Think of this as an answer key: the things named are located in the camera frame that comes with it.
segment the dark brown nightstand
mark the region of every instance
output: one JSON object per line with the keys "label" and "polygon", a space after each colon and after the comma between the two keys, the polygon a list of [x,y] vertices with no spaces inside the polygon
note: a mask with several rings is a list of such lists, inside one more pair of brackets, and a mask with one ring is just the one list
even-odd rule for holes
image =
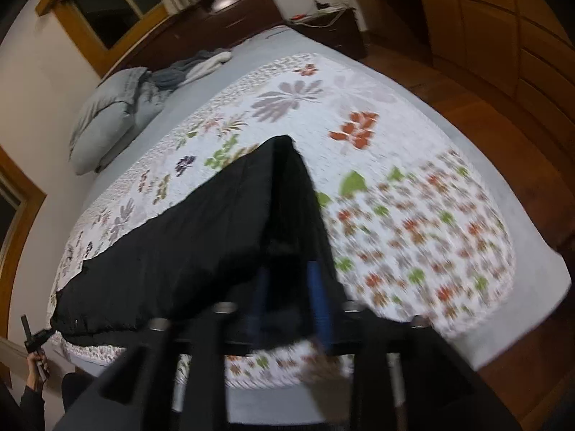
{"label": "dark brown nightstand", "polygon": [[327,45],[354,60],[367,56],[353,8],[346,8],[342,14],[332,12],[312,15],[302,22],[289,22],[288,25],[300,34]]}

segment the window frame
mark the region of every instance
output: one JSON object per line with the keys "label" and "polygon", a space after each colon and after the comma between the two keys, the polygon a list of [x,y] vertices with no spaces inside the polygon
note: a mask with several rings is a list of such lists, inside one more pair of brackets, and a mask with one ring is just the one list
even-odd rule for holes
{"label": "window frame", "polygon": [[[0,180],[19,199],[8,233],[0,247],[0,337],[8,336],[8,318],[14,279],[24,245],[34,220],[46,198],[0,147]],[[0,377],[10,383],[8,367],[0,363]]]}
{"label": "window frame", "polygon": [[39,16],[53,12],[78,50],[100,77],[103,77],[139,40],[169,17],[163,3],[158,3],[134,24],[116,44],[108,49],[72,0],[40,0]]}

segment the floral blanket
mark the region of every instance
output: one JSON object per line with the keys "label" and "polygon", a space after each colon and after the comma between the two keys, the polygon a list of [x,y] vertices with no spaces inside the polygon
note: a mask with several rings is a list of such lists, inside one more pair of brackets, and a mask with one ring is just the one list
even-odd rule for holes
{"label": "floral blanket", "polygon": [[[395,91],[314,54],[247,74],[192,113],[80,217],[55,292],[82,261],[183,200],[269,137],[288,134],[307,163],[340,282],[378,315],[425,314],[444,336],[484,321],[510,293],[514,252],[478,174],[450,140]],[[107,363],[122,351],[64,349]],[[179,367],[185,380],[187,361]],[[351,359],[326,358],[304,340],[227,358],[232,387],[293,384],[348,374]]]}

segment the pillowcase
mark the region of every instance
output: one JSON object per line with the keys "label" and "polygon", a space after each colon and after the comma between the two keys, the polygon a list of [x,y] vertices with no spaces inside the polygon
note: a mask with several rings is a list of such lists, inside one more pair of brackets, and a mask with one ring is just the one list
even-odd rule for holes
{"label": "pillowcase", "polygon": [[97,114],[115,103],[123,103],[125,106],[134,105],[141,78],[147,73],[148,69],[142,66],[124,69],[112,74],[96,88],[80,110],[78,123],[70,138],[70,157],[80,136]]}
{"label": "pillowcase", "polygon": [[112,103],[86,126],[70,155],[76,175],[95,170],[103,156],[134,126],[134,116],[127,108],[127,103]]}
{"label": "pillowcase", "polygon": [[168,91],[160,91],[151,81],[142,83],[134,112],[134,125],[103,156],[97,172],[106,168],[156,118],[163,110],[165,99],[169,94]]}

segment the headboard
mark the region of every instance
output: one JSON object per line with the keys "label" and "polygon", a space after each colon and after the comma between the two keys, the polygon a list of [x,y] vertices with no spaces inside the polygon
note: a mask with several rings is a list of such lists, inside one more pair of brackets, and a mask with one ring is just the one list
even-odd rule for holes
{"label": "headboard", "polygon": [[155,27],[107,76],[134,66],[165,68],[199,50],[230,48],[283,22],[274,0],[201,0]]}

